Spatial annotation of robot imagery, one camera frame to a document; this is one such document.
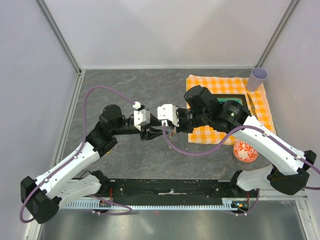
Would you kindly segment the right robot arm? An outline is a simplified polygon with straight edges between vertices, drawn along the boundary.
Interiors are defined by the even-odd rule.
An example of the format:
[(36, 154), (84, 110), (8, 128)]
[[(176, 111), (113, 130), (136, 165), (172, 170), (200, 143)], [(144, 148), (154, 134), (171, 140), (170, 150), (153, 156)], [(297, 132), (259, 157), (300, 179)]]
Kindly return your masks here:
[(234, 136), (249, 144), (270, 161), (260, 169), (238, 170), (229, 184), (233, 196), (267, 188), (292, 196), (308, 188), (308, 169), (314, 167), (316, 153), (294, 148), (264, 127), (247, 107), (231, 99), (219, 101), (206, 87), (190, 88), (184, 99), (189, 107), (173, 110), (177, 132), (191, 134), (196, 128), (208, 126), (225, 133), (225, 139)]

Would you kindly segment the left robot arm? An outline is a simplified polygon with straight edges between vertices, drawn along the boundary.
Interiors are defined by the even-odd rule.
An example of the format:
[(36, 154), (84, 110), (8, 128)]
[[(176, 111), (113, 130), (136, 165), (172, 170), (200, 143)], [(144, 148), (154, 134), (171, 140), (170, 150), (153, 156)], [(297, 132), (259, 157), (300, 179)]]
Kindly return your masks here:
[(158, 126), (166, 120), (166, 109), (158, 107), (154, 116), (139, 102), (133, 104), (133, 115), (125, 117), (118, 105), (106, 106), (94, 129), (84, 135), (84, 140), (65, 159), (36, 178), (25, 177), (20, 183), (22, 208), (32, 215), (32, 220), (44, 224), (59, 209), (82, 197), (106, 196), (112, 187), (111, 180), (100, 170), (71, 182), (81, 170), (101, 159), (117, 143), (117, 135), (140, 135), (142, 140), (156, 137)]

